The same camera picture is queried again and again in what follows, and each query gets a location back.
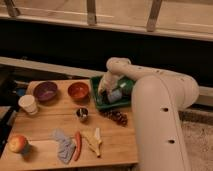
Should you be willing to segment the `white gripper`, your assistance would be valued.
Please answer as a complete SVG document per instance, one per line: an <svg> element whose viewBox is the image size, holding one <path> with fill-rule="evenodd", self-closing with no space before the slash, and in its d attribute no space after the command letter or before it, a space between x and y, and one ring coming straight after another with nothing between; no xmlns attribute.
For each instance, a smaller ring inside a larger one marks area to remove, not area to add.
<svg viewBox="0 0 213 171"><path fill-rule="evenodd" d="M100 95L104 90L112 91L118 84L118 81L123 78L123 75L112 74L107 71L102 77L102 82L98 85L98 95Z"/></svg>

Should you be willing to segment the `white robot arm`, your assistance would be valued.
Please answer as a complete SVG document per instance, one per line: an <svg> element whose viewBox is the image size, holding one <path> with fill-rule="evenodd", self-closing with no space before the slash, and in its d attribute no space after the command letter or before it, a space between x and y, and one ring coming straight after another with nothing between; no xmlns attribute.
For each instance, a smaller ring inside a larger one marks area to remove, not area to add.
<svg viewBox="0 0 213 171"><path fill-rule="evenodd" d="M179 111L199 96L196 80L174 71L133 65L111 57L98 90L112 90L118 78L135 81L131 94L139 171L192 171Z"/></svg>

